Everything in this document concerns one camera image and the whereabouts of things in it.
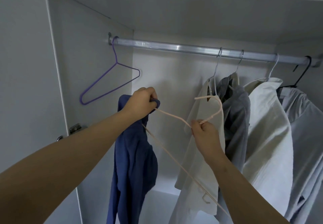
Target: forearm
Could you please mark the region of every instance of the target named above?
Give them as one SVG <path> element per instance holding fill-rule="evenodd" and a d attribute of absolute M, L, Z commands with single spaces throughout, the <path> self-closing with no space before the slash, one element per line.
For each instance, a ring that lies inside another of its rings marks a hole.
<path fill-rule="evenodd" d="M 220 153 L 210 166 L 234 224 L 289 223 L 254 189 L 224 153 Z"/>
<path fill-rule="evenodd" d="M 0 174 L 0 215 L 6 223 L 43 223 L 134 120 L 120 111 L 54 142 Z"/>

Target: hanging clothes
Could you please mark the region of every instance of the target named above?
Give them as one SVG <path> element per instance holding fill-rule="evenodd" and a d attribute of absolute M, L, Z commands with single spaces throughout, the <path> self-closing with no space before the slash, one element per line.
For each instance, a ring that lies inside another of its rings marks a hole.
<path fill-rule="evenodd" d="M 222 79 L 217 84 L 216 90 L 222 101 L 224 114 L 225 155 L 242 172 L 250 120 L 249 95 L 239 85 L 236 73 Z M 218 202 L 228 212 L 221 191 L 219 192 Z M 232 219 L 220 208 L 218 208 L 215 217 L 221 224 L 233 223 Z"/>
<path fill-rule="evenodd" d="M 119 98 L 118 112 L 130 97 Z M 158 108 L 159 100 L 154 101 Z M 120 224 L 137 224 L 145 195 L 156 183 L 157 158 L 142 126 L 147 122 L 148 115 L 130 125 L 115 142 L 107 224 L 115 224 L 117 213 Z"/>
<path fill-rule="evenodd" d="M 212 95 L 209 81 L 204 83 L 199 96 L 208 95 Z M 187 121 L 190 124 L 192 119 L 208 118 L 219 109 L 220 105 L 215 99 L 206 98 L 196 100 Z M 221 147 L 224 151 L 223 111 L 214 116 L 209 122 L 218 129 Z M 188 134 L 192 134 L 191 128 L 188 126 L 185 126 L 184 130 Z M 219 185 L 212 169 L 204 161 L 202 154 L 198 151 L 193 136 L 191 136 L 182 166 L 217 200 Z M 190 224 L 199 210 L 211 215 L 216 214 L 217 205 L 210 197 L 204 194 L 204 191 L 201 190 L 183 170 L 181 170 L 178 175 L 175 187 L 180 189 L 181 193 L 169 220 L 169 224 Z"/>
<path fill-rule="evenodd" d="M 262 78 L 244 86 L 250 99 L 250 125 L 243 175 L 284 216 L 293 183 L 293 141 L 276 93 L 282 82 Z"/>
<path fill-rule="evenodd" d="M 299 89 L 281 88 L 279 99 L 292 128 L 294 181 L 285 218 L 304 224 L 323 179 L 323 112 Z"/>

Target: hand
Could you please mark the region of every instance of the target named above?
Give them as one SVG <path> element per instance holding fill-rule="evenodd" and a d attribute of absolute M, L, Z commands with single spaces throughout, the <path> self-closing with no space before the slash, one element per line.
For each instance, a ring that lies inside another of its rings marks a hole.
<path fill-rule="evenodd" d="M 123 111 L 128 112 L 134 121 L 140 120 L 157 107 L 157 103 L 151 102 L 151 99 L 158 99 L 155 89 L 142 87 L 133 93 Z"/>
<path fill-rule="evenodd" d="M 192 133 L 195 138 L 196 147 L 204 157 L 205 162 L 210 165 L 218 156 L 224 155 L 221 149 L 219 132 L 213 124 L 202 120 L 192 120 Z"/>

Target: black hanger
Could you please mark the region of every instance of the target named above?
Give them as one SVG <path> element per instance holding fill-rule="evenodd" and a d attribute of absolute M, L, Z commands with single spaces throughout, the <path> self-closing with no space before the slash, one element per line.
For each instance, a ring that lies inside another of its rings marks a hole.
<path fill-rule="evenodd" d="M 310 56 L 305 56 L 309 59 L 309 64 L 307 65 L 306 69 L 304 70 L 304 72 L 302 73 L 302 75 L 298 78 L 298 80 L 296 81 L 295 84 L 292 84 L 292 85 L 287 85 L 287 86 L 282 86 L 280 88 L 283 88 L 283 87 L 292 87 L 292 88 L 296 88 L 297 87 L 297 83 L 301 80 L 301 78 L 303 77 L 303 75 L 306 73 L 306 71 L 309 69 L 309 67 L 311 66 L 312 64 L 312 58 Z"/>

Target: purple hanger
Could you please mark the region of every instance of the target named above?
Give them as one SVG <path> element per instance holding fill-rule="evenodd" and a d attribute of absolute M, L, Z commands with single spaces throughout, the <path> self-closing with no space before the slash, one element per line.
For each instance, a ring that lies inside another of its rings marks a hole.
<path fill-rule="evenodd" d="M 117 59 L 117 54 L 116 54 L 116 51 L 115 51 L 115 49 L 114 49 L 114 40 L 116 39 L 116 38 L 119 38 L 118 36 L 115 36 L 114 38 L 113 38 L 113 40 L 112 40 L 112 50 L 113 50 L 113 52 L 114 52 L 114 55 L 115 55 L 115 58 L 116 58 L 116 62 L 112 65 L 112 67 L 111 68 L 109 68 L 104 74 L 102 74 L 100 77 L 99 77 L 99 79 L 97 79 L 97 80 L 95 80 L 94 82 L 93 82 L 93 84 L 91 84 L 89 87 L 87 87 L 86 89 L 85 89 L 85 91 L 83 91 L 82 93 L 81 93 L 81 95 L 80 95 L 80 98 L 79 98 L 79 101 L 80 101 L 80 103 L 82 104 L 82 105 L 87 105 L 87 104 L 89 104 L 89 103 L 91 103 L 91 102 L 94 102 L 95 100 L 98 100 L 98 99 L 100 99 L 101 97 L 103 97 L 103 96 L 105 96 L 105 95 L 107 95 L 107 94 L 110 94 L 111 92 L 113 92 L 113 91 L 116 91 L 117 89 L 119 89 L 119 88 L 121 88 L 121 87 L 123 87 L 123 86 L 125 86 L 126 84 L 128 84 L 128 83 L 130 83 L 131 81 L 133 81 L 133 80 L 135 80 L 135 79 L 137 79 L 139 76 L 140 76 L 140 70 L 139 69 L 136 69 L 136 68 L 133 68 L 133 67 L 129 67 L 129 66 L 127 66 L 127 65 L 124 65 L 124 64 L 122 64 L 122 63 L 119 63 L 118 62 L 118 59 Z M 83 96 L 85 95 L 85 93 L 86 92 L 88 92 L 89 91 L 89 89 L 91 89 L 100 79 L 102 79 L 108 72 L 110 72 L 117 64 L 119 64 L 119 65 L 121 65 L 121 66 L 124 66 L 124 67 L 126 67 L 126 68 L 131 68 L 131 69 L 134 69 L 134 70 L 137 70 L 138 72 L 139 72 L 139 75 L 136 77 L 136 78 L 134 78 L 134 79 L 132 79 L 132 80 L 130 80 L 130 81 L 128 81 L 127 83 L 124 83 L 123 85 L 120 85 L 119 87 L 117 87 L 117 88 L 115 88 L 115 89 L 113 89 L 113 90 L 111 90 L 111 91 L 108 91 L 107 93 L 104 93 L 103 95 L 101 95 L 101 96 L 98 96 L 98 97 L 96 97 L 96 98 L 94 98 L 94 99 L 92 99 L 92 100 L 90 100 L 90 101 L 88 101 L 88 102 L 86 102 L 86 103 L 84 103 L 83 101 L 82 101 L 82 98 L 83 98 Z"/>

